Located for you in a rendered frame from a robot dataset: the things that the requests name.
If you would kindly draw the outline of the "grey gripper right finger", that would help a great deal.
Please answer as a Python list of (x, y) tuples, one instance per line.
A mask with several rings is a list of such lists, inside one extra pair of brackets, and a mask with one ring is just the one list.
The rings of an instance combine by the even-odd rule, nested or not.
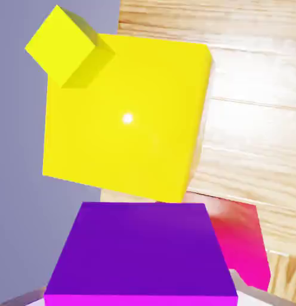
[(238, 294), (237, 306), (296, 306), (294, 302), (248, 286), (234, 269), (230, 269), (230, 274)]

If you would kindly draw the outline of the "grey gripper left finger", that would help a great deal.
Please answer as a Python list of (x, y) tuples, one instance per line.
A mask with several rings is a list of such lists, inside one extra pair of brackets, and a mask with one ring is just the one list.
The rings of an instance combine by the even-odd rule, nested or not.
[(0, 304), (0, 306), (27, 306), (35, 301), (41, 299), (44, 295), (46, 287), (25, 293), (21, 296), (9, 299)]

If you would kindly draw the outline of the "small purple cube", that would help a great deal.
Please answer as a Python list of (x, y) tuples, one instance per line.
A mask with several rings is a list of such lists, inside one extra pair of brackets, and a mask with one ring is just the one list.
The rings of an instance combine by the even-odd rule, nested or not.
[(203, 204), (83, 203), (45, 306), (237, 306)]

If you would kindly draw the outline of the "small yellow cube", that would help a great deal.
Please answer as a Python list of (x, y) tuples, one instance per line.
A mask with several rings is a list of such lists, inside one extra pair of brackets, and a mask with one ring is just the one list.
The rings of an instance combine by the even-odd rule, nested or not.
[(25, 50), (59, 87), (85, 88), (115, 52), (81, 16), (56, 5)]

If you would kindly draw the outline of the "large pink box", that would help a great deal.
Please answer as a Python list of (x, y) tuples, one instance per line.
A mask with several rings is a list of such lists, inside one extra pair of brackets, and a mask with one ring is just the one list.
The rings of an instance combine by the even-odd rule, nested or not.
[(266, 291), (270, 268), (257, 207), (194, 192), (187, 192), (184, 202), (206, 206), (228, 268), (248, 286)]

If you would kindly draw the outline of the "large yellow box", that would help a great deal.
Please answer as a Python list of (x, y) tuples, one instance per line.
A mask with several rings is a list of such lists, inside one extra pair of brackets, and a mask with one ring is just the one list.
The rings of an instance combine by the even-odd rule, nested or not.
[(87, 68), (48, 81), (42, 172), (179, 203), (198, 161), (205, 44), (99, 34)]

